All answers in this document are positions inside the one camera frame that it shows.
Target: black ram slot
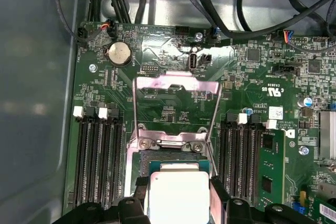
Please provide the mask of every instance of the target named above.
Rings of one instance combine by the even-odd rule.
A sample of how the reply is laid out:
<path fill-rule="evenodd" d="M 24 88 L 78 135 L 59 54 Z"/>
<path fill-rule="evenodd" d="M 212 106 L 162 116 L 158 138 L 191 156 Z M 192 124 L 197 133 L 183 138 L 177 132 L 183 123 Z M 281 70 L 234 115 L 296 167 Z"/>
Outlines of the black ram slot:
<path fill-rule="evenodd" d="M 83 167 L 84 167 L 84 154 L 86 146 L 86 131 L 87 131 L 87 119 L 80 119 L 79 132 L 78 132 L 78 144 L 77 144 L 77 158 L 76 158 L 76 173 L 75 173 L 75 186 L 73 191 L 73 207 L 77 207 L 82 203 L 82 187 L 83 187 Z"/>
<path fill-rule="evenodd" d="M 109 194 L 109 206 L 113 200 L 118 198 L 119 195 L 119 175 L 120 175 L 120 158 L 121 158 L 121 141 L 122 141 L 122 119 L 115 120 L 114 126 L 111 131 L 111 148 L 110 157 L 111 162 L 109 162 L 111 172 L 110 177 L 110 194 Z"/>
<path fill-rule="evenodd" d="M 246 174 L 246 185 L 244 189 L 244 197 L 249 199 L 250 198 L 250 191 L 251 191 L 251 182 L 252 182 L 252 165 L 253 165 L 253 138 L 251 137 L 253 134 L 252 132 L 247 129 L 246 135 L 248 138 L 246 139 L 246 163 L 245 163 L 245 174 Z"/>
<path fill-rule="evenodd" d="M 246 188 L 248 187 L 248 174 L 246 173 L 246 169 L 248 167 L 248 160 L 249 160 L 249 153 L 248 153 L 248 130 L 244 129 L 244 136 L 243 136 L 243 141 L 242 141 L 242 149 L 241 149 L 241 167 L 240 167 L 240 172 L 241 172 L 241 191 L 240 191 L 240 197 L 241 198 L 247 198 L 248 196 L 246 195 Z"/>
<path fill-rule="evenodd" d="M 233 162 L 232 162 L 232 149 L 233 149 L 233 140 L 235 137 L 235 132 L 233 129 L 227 129 L 227 137 L 228 137 L 228 142 L 227 142 L 227 154 L 226 154 L 226 161 L 225 164 L 227 164 L 227 169 L 224 171 L 225 174 L 225 183 L 226 183 L 226 187 L 227 190 L 229 192 L 232 191 L 232 181 L 233 178 L 231 176 L 232 174 L 232 170 L 233 170 Z"/>
<path fill-rule="evenodd" d="M 107 181 L 108 181 L 108 167 L 109 167 L 109 149 L 111 141 L 111 123 L 108 121 L 101 127 L 101 165 L 100 169 L 100 183 L 98 189 L 98 195 L 100 197 L 100 203 L 104 207 L 106 203 L 106 191 L 107 191 Z"/>
<path fill-rule="evenodd" d="M 96 122 L 95 119 L 89 119 L 91 122 L 88 124 L 87 128 L 87 136 L 86 136 L 86 150 L 85 150 L 85 165 L 84 165 L 84 174 L 83 174 L 83 183 L 86 187 L 83 189 L 83 201 L 89 201 L 89 195 L 91 192 L 92 184 L 91 180 L 91 172 L 92 172 L 92 153 L 93 153 L 93 143 L 95 139 L 95 131 L 96 131 Z"/>
<path fill-rule="evenodd" d="M 88 164 L 88 188 L 87 188 L 87 201 L 95 202 L 95 188 L 97 180 L 97 163 L 98 163 L 98 146 L 99 146 L 99 123 L 94 123 L 92 129 L 93 139 L 91 140 L 90 150 L 90 164 Z"/>
<path fill-rule="evenodd" d="M 255 130 L 254 134 L 254 166 L 253 166 L 253 176 L 252 176 L 252 184 L 251 188 L 253 192 L 251 193 L 251 203 L 254 204 L 256 202 L 256 198 L 258 195 L 258 172 L 259 172 L 259 160 L 260 160 L 260 148 L 261 148 L 261 136 L 263 132 L 260 128 Z"/>
<path fill-rule="evenodd" d="M 219 178 L 221 179 L 222 183 L 225 181 L 225 166 L 226 166 L 226 158 L 228 153 L 228 129 L 225 127 L 224 121 L 221 121 L 220 123 L 220 147 L 219 147 L 219 162 L 218 162 L 218 173 Z"/>

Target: ram slot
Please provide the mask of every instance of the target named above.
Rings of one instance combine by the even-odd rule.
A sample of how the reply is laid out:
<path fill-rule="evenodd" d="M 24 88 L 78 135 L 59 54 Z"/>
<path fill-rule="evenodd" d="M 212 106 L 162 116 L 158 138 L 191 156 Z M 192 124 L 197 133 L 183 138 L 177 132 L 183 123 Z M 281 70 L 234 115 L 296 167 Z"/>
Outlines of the ram slot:
<path fill-rule="evenodd" d="M 85 150 L 85 165 L 83 173 L 83 202 L 88 202 L 90 199 L 91 187 L 91 177 L 92 177 L 92 165 L 95 165 L 93 156 L 94 149 L 94 139 L 96 137 L 96 119 L 89 119 L 89 124 L 86 132 L 86 150 Z"/>
<path fill-rule="evenodd" d="M 118 198 L 119 195 L 119 177 L 120 177 L 120 157 L 121 157 L 121 141 L 122 141 L 122 119 L 115 121 L 111 131 L 111 148 L 110 148 L 110 192 L 109 206 Z"/>
<path fill-rule="evenodd" d="M 98 196 L 103 206 L 106 205 L 106 191 L 108 181 L 108 167 L 109 167 L 109 149 L 111 139 L 111 123 L 102 124 L 100 128 L 101 148 L 100 148 L 100 166 L 99 166 L 99 187 Z"/>
<path fill-rule="evenodd" d="M 225 122 L 220 123 L 220 144 L 219 144 L 219 157 L 218 157 L 218 173 L 223 184 L 226 184 L 225 172 L 226 172 L 226 160 L 228 159 L 228 144 L 229 144 L 229 130 L 227 129 Z"/>
<path fill-rule="evenodd" d="M 254 205 L 256 202 L 256 197 L 258 195 L 258 171 L 259 171 L 259 160 L 260 160 L 260 148 L 261 148 L 261 135 L 262 131 L 258 128 L 253 130 L 253 166 L 252 166 L 252 183 L 251 183 L 251 203 Z"/>
<path fill-rule="evenodd" d="M 94 202 L 96 171 L 98 161 L 98 144 L 99 144 L 99 122 L 92 123 L 90 147 L 87 158 L 87 196 L 86 202 Z"/>
<path fill-rule="evenodd" d="M 239 191 L 239 162 L 240 162 L 240 130 L 233 129 L 232 148 L 231 148 L 231 186 L 232 195 L 237 195 Z"/>
<path fill-rule="evenodd" d="M 246 129 L 246 163 L 245 163 L 245 174 L 246 174 L 246 185 L 244 189 L 244 197 L 250 200 L 250 191 L 251 191 L 251 175 L 252 175 L 252 166 L 253 166 L 253 137 L 251 136 L 250 128 Z"/>
<path fill-rule="evenodd" d="M 83 190 L 83 170 L 85 165 L 85 150 L 86 150 L 86 132 L 88 128 L 87 118 L 79 122 L 78 144 L 77 144 L 77 158 L 76 158 L 76 173 L 75 186 L 73 191 L 74 205 L 77 207 L 82 204 L 82 190 Z"/>
<path fill-rule="evenodd" d="M 241 143 L 241 159 L 240 159 L 240 197 L 247 198 L 246 189 L 248 189 L 248 174 L 246 172 L 249 166 L 249 154 L 248 154 L 248 142 L 249 142 L 249 130 L 244 127 L 242 129 L 243 136 L 242 136 L 242 143 Z"/>

